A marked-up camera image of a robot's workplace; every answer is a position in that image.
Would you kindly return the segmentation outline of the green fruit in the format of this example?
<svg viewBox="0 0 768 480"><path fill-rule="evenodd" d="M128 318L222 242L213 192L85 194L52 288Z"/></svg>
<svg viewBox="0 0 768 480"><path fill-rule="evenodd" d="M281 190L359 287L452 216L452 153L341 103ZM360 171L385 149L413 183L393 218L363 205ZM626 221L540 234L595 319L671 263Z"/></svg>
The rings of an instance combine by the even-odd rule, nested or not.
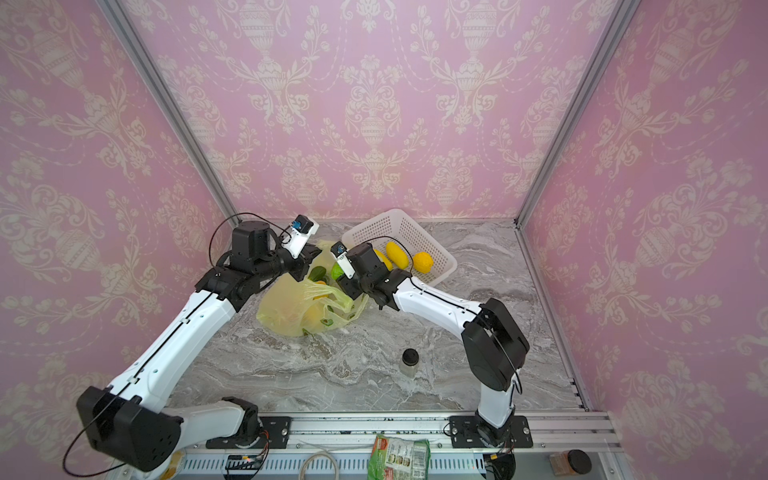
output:
<svg viewBox="0 0 768 480"><path fill-rule="evenodd" d="M331 278L334 281L338 281L341 277L345 276L345 272L343 268L338 264L335 263L331 269Z"/></svg>

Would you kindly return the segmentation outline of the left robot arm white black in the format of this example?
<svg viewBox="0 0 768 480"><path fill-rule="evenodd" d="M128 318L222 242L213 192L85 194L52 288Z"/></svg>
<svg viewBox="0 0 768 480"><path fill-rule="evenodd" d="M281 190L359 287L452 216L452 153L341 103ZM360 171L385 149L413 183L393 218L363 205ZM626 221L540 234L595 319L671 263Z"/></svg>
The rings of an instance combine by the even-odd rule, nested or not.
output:
<svg viewBox="0 0 768 480"><path fill-rule="evenodd" d="M88 387L76 408L92 449L127 469L132 479L157 479L173 455L221 439L247 448L264 439L256 405L235 397L170 409L178 381L198 354L247 303L284 274L301 281L320 249L317 223L299 215L277 234L261 218L232 232L231 248L196 283L180 313L151 346L107 386Z"/></svg>

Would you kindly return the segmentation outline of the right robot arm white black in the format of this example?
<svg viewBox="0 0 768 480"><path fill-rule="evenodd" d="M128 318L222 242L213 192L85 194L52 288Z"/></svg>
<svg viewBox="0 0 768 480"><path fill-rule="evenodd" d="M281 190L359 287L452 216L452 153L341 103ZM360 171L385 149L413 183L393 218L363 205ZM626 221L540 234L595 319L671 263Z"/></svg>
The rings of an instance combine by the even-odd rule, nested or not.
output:
<svg viewBox="0 0 768 480"><path fill-rule="evenodd" d="M503 302L470 301L431 287L406 269L388 268L369 243L347 249L337 242L331 254L342 271L336 282L350 298L365 294L381 310L419 316L462 341L481 393L472 422L475 431L459 427L454 446L533 446L527 419L515 414L514 405L514 394L522 391L519 373L530 344Z"/></svg>

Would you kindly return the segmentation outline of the yellow lemon fruit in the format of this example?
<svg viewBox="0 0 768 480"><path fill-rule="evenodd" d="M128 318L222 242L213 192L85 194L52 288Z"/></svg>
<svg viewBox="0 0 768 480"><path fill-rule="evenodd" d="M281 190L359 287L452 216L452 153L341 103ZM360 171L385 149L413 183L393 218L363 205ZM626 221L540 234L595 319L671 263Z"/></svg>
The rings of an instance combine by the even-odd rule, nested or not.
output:
<svg viewBox="0 0 768 480"><path fill-rule="evenodd" d="M434 266L434 259L428 252L419 252L412 258L413 268L421 274L429 274Z"/></svg>

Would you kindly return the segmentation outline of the long yellow mango fruit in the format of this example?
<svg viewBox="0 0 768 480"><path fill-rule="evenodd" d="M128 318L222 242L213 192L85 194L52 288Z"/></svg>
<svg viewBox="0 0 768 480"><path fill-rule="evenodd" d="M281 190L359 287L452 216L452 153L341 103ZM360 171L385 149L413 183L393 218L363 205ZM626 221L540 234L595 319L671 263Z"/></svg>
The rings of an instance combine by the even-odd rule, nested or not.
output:
<svg viewBox="0 0 768 480"><path fill-rule="evenodd" d="M407 270L410 266L410 259L405 250L396 242L390 241L385 246L385 253L394 266L399 269Z"/></svg>

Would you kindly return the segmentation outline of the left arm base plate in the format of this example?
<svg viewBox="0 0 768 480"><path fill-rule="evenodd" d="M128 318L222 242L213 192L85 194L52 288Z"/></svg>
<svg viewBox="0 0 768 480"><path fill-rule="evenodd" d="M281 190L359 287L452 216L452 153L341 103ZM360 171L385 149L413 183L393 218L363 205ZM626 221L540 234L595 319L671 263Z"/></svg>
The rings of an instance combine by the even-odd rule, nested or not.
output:
<svg viewBox="0 0 768 480"><path fill-rule="evenodd" d="M206 441L206 448L256 449L262 450L269 445L270 450L284 450L290 438L292 418L290 416L266 416L260 418L260 425L253 435L219 437Z"/></svg>

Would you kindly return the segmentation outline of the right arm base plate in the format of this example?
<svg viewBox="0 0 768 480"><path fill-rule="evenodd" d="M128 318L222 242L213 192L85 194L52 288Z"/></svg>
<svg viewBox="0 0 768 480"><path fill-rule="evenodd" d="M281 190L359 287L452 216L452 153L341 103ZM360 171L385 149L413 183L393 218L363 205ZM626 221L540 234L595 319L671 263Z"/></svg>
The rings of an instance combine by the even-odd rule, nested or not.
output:
<svg viewBox="0 0 768 480"><path fill-rule="evenodd" d="M454 415L448 418L447 433L453 448L532 448L534 445L528 419L513 415L502 427L493 427L478 415Z"/></svg>

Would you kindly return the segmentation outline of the yellow-green plastic bag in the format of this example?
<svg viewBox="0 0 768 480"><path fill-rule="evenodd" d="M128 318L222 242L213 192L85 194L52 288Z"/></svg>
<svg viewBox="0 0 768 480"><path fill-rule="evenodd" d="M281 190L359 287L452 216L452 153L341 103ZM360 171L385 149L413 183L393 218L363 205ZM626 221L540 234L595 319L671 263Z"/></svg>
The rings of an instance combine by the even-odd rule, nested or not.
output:
<svg viewBox="0 0 768 480"><path fill-rule="evenodd" d="M300 337L341 329L357 320L367 306L367 295L353 300L338 286L332 242L320 240L317 246L321 254L313 260L304 280L285 274L260 301L256 319L271 332Z"/></svg>

